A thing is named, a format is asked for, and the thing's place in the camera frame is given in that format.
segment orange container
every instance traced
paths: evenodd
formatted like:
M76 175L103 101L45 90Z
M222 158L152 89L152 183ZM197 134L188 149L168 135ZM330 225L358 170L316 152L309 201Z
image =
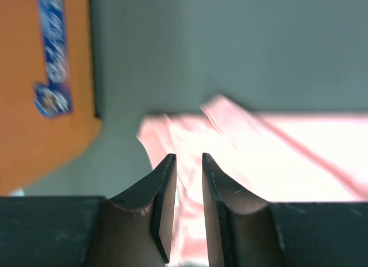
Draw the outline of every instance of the orange container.
M0 0L0 194L87 149L95 118L88 0Z

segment cloth fold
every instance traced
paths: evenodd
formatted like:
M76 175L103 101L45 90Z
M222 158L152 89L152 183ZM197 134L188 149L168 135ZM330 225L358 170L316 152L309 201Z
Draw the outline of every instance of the cloth fold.
M177 154L170 266L208 265L203 152L268 201L368 200L368 115L254 114L221 95L202 111L146 117L137 134L153 168Z

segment pink fabric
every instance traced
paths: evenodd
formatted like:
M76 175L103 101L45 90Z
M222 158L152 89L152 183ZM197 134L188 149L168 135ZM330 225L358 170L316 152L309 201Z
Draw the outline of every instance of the pink fabric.
M177 154L170 266L208 265L201 157L268 201L368 200L367 115L250 114L217 96L204 115L146 117L138 133L152 167Z

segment green-gray surface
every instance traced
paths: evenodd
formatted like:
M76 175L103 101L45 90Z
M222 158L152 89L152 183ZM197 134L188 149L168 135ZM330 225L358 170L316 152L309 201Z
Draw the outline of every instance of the green-gray surface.
M98 140L26 194L104 194L150 171L150 112L216 93L252 110L368 110L368 0L91 0Z

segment wrinkled fabric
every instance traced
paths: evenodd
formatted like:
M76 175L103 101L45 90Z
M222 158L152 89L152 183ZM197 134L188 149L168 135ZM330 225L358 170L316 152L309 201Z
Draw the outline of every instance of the wrinkled fabric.
M169 266L208 265L203 152L268 201L368 200L367 115L253 114L224 96L202 111L146 117L137 134L153 168L166 154L177 154Z

